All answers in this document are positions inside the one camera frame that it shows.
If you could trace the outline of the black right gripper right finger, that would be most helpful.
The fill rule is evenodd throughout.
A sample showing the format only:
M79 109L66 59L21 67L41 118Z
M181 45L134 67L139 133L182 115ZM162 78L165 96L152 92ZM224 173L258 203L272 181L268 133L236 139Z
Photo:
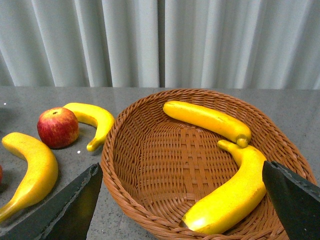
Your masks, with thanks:
M265 161L262 180L291 240L320 238L320 188L277 161Z

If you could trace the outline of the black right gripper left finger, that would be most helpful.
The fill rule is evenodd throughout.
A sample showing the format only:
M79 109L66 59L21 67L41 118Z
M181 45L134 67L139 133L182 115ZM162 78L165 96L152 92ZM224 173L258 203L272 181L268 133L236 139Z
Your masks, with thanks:
M100 164L91 165L0 238L2 240L85 240L97 205L102 178Z

